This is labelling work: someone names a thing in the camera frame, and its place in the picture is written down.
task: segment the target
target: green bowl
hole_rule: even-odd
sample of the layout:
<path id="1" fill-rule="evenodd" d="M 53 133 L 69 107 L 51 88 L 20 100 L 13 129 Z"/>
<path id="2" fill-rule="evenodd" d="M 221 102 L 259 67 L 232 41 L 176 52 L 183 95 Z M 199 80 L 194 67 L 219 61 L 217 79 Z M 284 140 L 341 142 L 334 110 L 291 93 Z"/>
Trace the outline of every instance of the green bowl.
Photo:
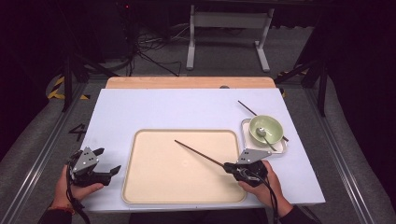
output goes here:
<path id="1" fill-rule="evenodd" d="M 248 132 L 253 143 L 260 147 L 267 147 L 267 142 L 264 137 L 257 133 L 259 128 L 264 128 L 265 138 L 271 145 L 279 142 L 283 137 L 283 128 L 279 121 L 265 115 L 256 116 L 250 120 Z"/>

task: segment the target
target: finger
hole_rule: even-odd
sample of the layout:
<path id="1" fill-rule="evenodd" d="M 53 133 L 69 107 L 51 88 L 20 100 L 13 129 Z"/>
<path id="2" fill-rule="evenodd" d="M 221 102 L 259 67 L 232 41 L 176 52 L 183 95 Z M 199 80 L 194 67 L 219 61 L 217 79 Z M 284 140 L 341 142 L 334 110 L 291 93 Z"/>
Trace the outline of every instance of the finger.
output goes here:
<path id="1" fill-rule="evenodd" d="M 79 191 L 80 191 L 81 196 L 83 198 L 85 198 L 89 194 L 92 194 L 102 188 L 103 188 L 103 184 L 96 183 L 96 184 L 89 185 L 88 187 L 82 188 Z"/>
<path id="2" fill-rule="evenodd" d="M 257 190 L 257 187 L 256 187 L 256 188 L 253 188 L 253 187 L 251 187 L 247 182 L 244 182 L 244 181 L 238 181 L 238 185 L 239 185 L 244 191 L 247 191 L 247 192 L 250 192 L 250 193 Z"/>
<path id="3" fill-rule="evenodd" d="M 268 173 L 272 173 L 274 171 L 269 161 L 262 161 L 262 163 L 264 164 Z"/>

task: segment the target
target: beige tray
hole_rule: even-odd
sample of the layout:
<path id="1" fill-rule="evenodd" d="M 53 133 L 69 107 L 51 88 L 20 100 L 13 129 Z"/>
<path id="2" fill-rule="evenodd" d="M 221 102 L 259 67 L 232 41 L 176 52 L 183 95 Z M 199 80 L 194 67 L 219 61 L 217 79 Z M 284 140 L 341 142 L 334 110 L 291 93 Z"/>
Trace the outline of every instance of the beige tray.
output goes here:
<path id="1" fill-rule="evenodd" d="M 281 139 L 279 142 L 272 144 L 273 148 L 276 149 L 276 151 L 273 151 L 270 147 L 259 147 L 253 143 L 251 140 L 250 134 L 248 132 L 248 125 L 250 123 L 250 119 L 244 119 L 242 120 L 242 133 L 244 134 L 244 146 L 245 148 L 251 148 L 251 149 L 257 149 L 257 150 L 264 150 L 264 151 L 270 151 L 272 154 L 282 154 L 286 152 L 287 149 L 287 143 L 284 139 Z"/>
<path id="2" fill-rule="evenodd" d="M 228 130 L 141 130 L 134 137 L 122 191 L 127 203 L 237 203 L 246 193 L 222 167 L 175 140 L 224 163 L 236 162 Z"/>

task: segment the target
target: human hand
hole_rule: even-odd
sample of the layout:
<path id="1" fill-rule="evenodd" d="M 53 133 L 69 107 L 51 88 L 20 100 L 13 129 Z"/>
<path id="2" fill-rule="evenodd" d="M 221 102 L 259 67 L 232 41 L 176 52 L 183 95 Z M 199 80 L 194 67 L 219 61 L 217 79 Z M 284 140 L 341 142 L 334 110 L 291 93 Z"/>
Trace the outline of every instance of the human hand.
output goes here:
<path id="1" fill-rule="evenodd" d="M 64 168 L 62 169 L 62 174 L 56 184 L 55 196 L 54 196 L 51 207 L 69 207 L 69 208 L 73 207 L 66 196 L 66 192 L 67 192 L 66 172 L 67 172 L 67 166 L 65 165 Z M 81 202 L 88 195 L 96 192 L 99 189 L 102 189 L 103 184 L 96 183 L 96 184 L 92 184 L 86 188 L 81 188 L 81 187 L 72 185 L 72 186 L 70 186 L 70 188 L 71 188 L 73 197 Z"/>
<path id="2" fill-rule="evenodd" d="M 277 178 L 271 164 L 268 161 L 262 161 L 262 163 L 268 171 L 268 182 L 277 199 L 277 212 L 280 217 L 283 217 L 291 211 L 293 206 L 283 196 L 279 179 Z M 248 183 L 243 181 L 239 181 L 238 184 L 246 192 L 254 194 L 261 203 L 272 207 L 270 190 L 264 184 L 260 184 L 256 188 L 251 187 Z"/>

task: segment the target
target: white table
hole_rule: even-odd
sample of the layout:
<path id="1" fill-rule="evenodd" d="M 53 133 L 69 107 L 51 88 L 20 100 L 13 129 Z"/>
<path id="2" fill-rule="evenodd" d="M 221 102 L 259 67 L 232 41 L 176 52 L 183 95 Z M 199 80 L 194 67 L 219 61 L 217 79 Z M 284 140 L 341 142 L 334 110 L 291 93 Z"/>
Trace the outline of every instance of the white table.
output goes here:
<path id="1" fill-rule="evenodd" d="M 272 156 L 284 195 L 294 204 L 324 203 L 318 180 L 278 89 L 139 89 L 101 91 L 82 148 L 104 147 L 96 172 L 121 165 L 108 187 L 84 201 L 87 211 L 141 212 L 262 206 L 253 195 L 241 203 L 128 204 L 121 198 L 122 185 L 134 134 L 141 129 L 227 129 L 238 135 L 242 150 L 241 121 L 257 114 L 280 121 L 289 138 L 288 151 Z"/>

